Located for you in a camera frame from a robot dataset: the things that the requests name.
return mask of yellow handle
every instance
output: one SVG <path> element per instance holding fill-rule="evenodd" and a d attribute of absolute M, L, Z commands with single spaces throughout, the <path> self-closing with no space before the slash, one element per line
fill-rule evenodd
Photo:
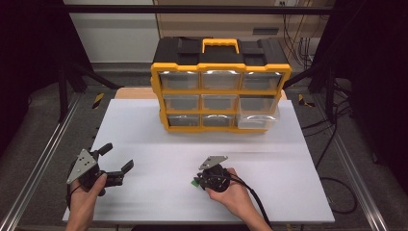
<path fill-rule="evenodd" d="M 238 48 L 238 43 L 236 39 L 233 38 L 204 38 L 203 39 L 203 48 L 202 53 L 205 51 L 206 45 L 217 45 L 217 46 L 235 46 L 235 51 L 237 54 L 240 54 L 240 50 Z"/>

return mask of human hand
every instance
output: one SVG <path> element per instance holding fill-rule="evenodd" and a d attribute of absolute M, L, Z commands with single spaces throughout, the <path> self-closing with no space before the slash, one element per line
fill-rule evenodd
<path fill-rule="evenodd" d="M 107 174 L 104 173 L 96 180 L 93 187 L 86 192 L 78 180 L 71 184 L 71 189 L 77 189 L 71 195 L 70 213 L 66 231 L 88 230 L 93 220 L 93 211 L 95 209 L 96 198 L 105 187 Z"/>
<path fill-rule="evenodd" d="M 237 172 L 233 168 L 227 168 L 231 177 L 237 180 Z M 211 199 L 224 205 L 228 211 L 246 223 L 250 230 L 271 230 L 267 225 L 249 197 L 248 190 L 242 184 L 231 181 L 230 186 L 224 192 L 215 192 L 209 188 L 205 189 Z"/>

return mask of table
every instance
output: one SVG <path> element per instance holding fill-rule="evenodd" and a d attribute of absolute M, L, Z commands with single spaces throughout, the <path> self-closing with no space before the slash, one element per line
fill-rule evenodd
<path fill-rule="evenodd" d="M 110 102 L 92 150 L 107 142 L 114 145 L 99 159 L 104 170 L 119 170 L 130 159 L 135 166 L 126 174 L 123 186 L 108 188 L 98 198 L 94 220 L 240 223 L 191 184 L 208 156 L 225 155 L 229 159 L 221 164 L 234 167 L 255 190 L 272 222 L 334 221 L 291 101 L 279 102 L 281 118 L 264 134 L 186 134 L 164 129 L 157 99 L 117 96 L 120 99 Z"/>

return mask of transparent drawer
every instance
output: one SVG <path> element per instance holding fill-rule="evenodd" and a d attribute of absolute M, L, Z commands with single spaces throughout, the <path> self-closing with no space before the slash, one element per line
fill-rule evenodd
<path fill-rule="evenodd" d="M 169 126 L 198 126 L 199 115 L 167 115 Z"/>
<path fill-rule="evenodd" d="M 202 94 L 202 108 L 207 110 L 233 110 L 236 94 Z"/>
<path fill-rule="evenodd" d="M 239 110 L 242 114 L 268 114 L 274 100 L 273 95 L 240 95 Z"/>
<path fill-rule="evenodd" d="M 283 76 L 280 72 L 245 72 L 243 74 L 243 90 L 277 90 Z"/>
<path fill-rule="evenodd" d="M 239 129 L 269 129 L 277 120 L 279 120 L 279 109 L 275 110 L 273 115 L 246 115 L 238 114 L 236 124 Z"/>
<path fill-rule="evenodd" d="M 234 70 L 201 72 L 202 85 L 208 90 L 237 90 L 241 74 Z"/>
<path fill-rule="evenodd" d="M 197 94 L 164 94 L 163 99 L 168 110 L 198 110 Z"/>
<path fill-rule="evenodd" d="M 198 89 L 198 73 L 193 71 L 159 72 L 162 89 L 191 90 Z"/>
<path fill-rule="evenodd" d="M 205 127 L 230 127 L 233 121 L 232 115 L 203 115 L 203 126 Z"/>

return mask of person's right hand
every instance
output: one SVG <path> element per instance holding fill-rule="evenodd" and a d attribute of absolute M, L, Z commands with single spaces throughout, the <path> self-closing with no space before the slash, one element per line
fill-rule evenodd
<path fill-rule="evenodd" d="M 233 168 L 227 169 L 233 174 L 231 177 L 237 179 L 237 172 Z M 228 211 L 246 223 L 250 230 L 271 230 L 263 217 L 255 209 L 248 190 L 238 182 L 231 181 L 230 186 L 224 192 L 215 192 L 209 188 L 205 189 L 211 199 L 224 205 Z"/>

